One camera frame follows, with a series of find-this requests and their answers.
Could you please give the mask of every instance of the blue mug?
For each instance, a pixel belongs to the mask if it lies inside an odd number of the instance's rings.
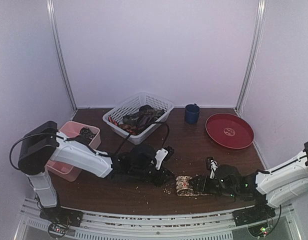
[[[198,121],[200,107],[196,104],[189,104],[185,107],[185,122],[195,124]]]

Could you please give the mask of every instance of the dark wood tabletop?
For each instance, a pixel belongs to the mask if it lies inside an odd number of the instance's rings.
[[[74,121],[101,129],[101,145],[98,150],[113,152],[123,138],[114,133],[104,123],[102,116],[109,109],[80,109]],[[246,149],[233,150],[215,143],[206,133],[206,119],[215,113],[235,114],[232,109],[203,108],[197,124],[184,122],[184,109],[175,108],[171,111],[167,123],[170,135],[166,146],[175,149],[174,155],[163,166],[177,176],[196,176],[206,174],[204,159],[213,156],[218,164],[234,165],[242,175],[262,169],[262,164],[253,145]],[[160,126],[144,143],[160,148],[166,134],[164,126]],[[122,152],[130,151],[133,144],[127,142]],[[86,211],[112,214],[131,215],[172,215],[210,213],[251,206],[253,202],[243,202],[231,197],[198,196],[179,197],[176,195],[175,182],[170,181],[161,187],[150,182],[135,179],[112,181],[98,178],[92,173],[82,170],[77,180],[68,182],[50,173],[52,182],[59,193],[61,205]]]

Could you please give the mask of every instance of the pink container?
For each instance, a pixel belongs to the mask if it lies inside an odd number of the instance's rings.
[[[60,128],[59,131],[66,134],[69,138],[71,137],[73,138],[79,135],[80,130],[84,127],[88,127],[92,131],[93,134],[96,134],[96,136],[93,138],[93,140],[90,142],[89,145],[91,146],[92,149],[98,148],[98,146],[101,143],[100,129],[95,126],[89,126],[89,125],[82,124],[82,123],[75,122],[75,121],[68,121],[67,123],[65,123],[64,126]],[[70,182],[75,181],[78,175],[80,174],[80,172],[82,171],[82,169],[76,168],[72,165],[61,163],[61,162],[56,162],[52,160],[49,160],[47,162],[46,167],[50,172]]]

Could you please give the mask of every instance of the round red tray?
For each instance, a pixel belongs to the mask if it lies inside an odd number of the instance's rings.
[[[215,142],[230,149],[244,149],[254,140],[254,132],[250,125],[229,113],[210,116],[206,121],[206,131]]]

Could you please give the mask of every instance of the leopard print cloth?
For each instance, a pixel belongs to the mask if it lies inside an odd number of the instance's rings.
[[[195,196],[207,196],[209,194],[198,193],[193,190],[189,184],[190,176],[178,176],[176,177],[176,193],[182,197],[195,197]]]

